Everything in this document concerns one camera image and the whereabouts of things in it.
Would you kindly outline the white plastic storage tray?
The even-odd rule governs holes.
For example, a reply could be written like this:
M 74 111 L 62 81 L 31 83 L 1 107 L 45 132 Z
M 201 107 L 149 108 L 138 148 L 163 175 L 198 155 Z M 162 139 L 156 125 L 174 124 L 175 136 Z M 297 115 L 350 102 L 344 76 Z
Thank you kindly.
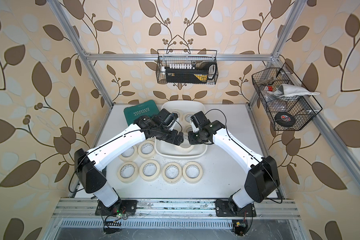
M 164 103 L 161 108 L 178 114 L 175 130 L 184 133 L 184 142 L 176 146 L 165 141 L 155 140 L 156 152 L 164 158 L 177 160 L 197 159 L 205 154 L 207 145 L 191 145 L 188 139 L 188 132 L 192 131 L 191 116 L 200 111 L 204 112 L 205 106 L 195 101 L 169 101 Z

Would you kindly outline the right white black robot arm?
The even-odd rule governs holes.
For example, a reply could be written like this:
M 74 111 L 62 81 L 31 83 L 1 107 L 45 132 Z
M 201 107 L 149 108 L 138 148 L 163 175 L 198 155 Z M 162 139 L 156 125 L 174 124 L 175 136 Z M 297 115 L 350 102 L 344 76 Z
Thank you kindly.
M 218 120 L 211 122 L 202 111 L 191 116 L 191 126 L 192 131 L 188 132 L 191 145 L 216 145 L 244 170 L 244 187 L 231 195 L 232 207 L 242 209 L 254 202 L 260 203 L 280 189 L 279 172 L 274 158 L 255 153 L 234 137 L 226 125 Z

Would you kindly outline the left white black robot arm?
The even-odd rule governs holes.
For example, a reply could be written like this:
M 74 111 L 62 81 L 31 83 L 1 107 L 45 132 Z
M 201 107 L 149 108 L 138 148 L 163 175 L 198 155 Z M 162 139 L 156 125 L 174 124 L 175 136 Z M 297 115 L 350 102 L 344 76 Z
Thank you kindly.
M 175 130 L 178 114 L 162 109 L 151 117 L 138 117 L 124 131 L 99 147 L 74 154 L 75 174 L 87 194 L 94 194 L 105 206 L 111 207 L 119 201 L 116 190 L 107 182 L 102 170 L 116 157 L 143 141 L 156 138 L 175 146 L 184 142 L 184 133 Z

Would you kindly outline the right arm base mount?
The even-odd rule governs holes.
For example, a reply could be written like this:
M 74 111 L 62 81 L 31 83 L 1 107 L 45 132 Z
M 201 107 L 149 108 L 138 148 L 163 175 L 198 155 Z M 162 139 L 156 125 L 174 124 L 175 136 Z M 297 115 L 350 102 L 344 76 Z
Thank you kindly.
M 231 200 L 217 199 L 215 201 L 215 209 L 217 217 L 256 217 L 256 209 L 254 204 L 248 204 L 243 208 L 239 208 Z

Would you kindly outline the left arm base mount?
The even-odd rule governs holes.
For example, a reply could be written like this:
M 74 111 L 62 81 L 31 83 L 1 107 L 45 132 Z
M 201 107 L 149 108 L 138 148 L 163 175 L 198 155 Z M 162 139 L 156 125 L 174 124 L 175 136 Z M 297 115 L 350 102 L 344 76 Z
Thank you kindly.
M 137 200 L 117 200 L 110 207 L 106 207 L 100 200 L 95 211 L 96 216 L 118 216 L 118 215 L 134 215 L 137 210 Z

